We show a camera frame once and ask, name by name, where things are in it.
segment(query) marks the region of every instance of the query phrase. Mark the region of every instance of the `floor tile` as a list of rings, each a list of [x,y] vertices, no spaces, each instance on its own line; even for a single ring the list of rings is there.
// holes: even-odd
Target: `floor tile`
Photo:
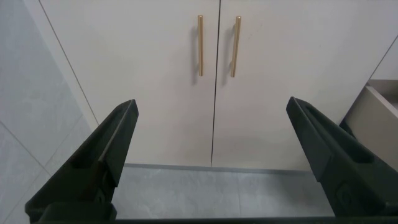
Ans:
[[[234,173],[125,167],[113,203],[118,218],[239,216]]]
[[[6,219],[42,167],[0,123],[0,223]]]
[[[334,216],[313,175],[238,174],[242,217]]]
[[[0,7],[0,121],[44,166],[81,111],[23,1]]]
[[[45,165],[45,169],[51,174],[63,165],[63,163],[79,148],[79,146],[91,134],[91,129],[82,116],[71,130],[67,138],[61,143],[55,154]]]
[[[29,187],[22,199],[18,202],[17,207],[13,209],[5,224],[29,224],[29,217],[25,213],[25,204],[30,200],[40,188],[49,180],[50,175],[42,169],[39,176],[35,179],[33,184]]]

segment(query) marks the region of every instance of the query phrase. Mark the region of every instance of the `white cabinet door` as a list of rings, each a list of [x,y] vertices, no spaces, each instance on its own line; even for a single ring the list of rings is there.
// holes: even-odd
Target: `white cabinet door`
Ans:
[[[398,34],[398,1],[222,0],[220,12],[213,166],[309,170],[289,98],[339,123]]]
[[[41,3],[98,122],[136,99],[139,118],[126,162],[211,165],[218,0]]]

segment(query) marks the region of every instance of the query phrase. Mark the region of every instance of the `wall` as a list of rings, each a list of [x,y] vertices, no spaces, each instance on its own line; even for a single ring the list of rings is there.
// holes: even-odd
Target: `wall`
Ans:
[[[22,0],[0,0],[0,223],[91,133]]]

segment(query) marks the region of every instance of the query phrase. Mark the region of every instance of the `floor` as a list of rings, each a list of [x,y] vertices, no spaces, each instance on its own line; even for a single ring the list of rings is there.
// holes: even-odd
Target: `floor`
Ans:
[[[334,216],[311,173],[125,167],[113,204],[119,219]]]

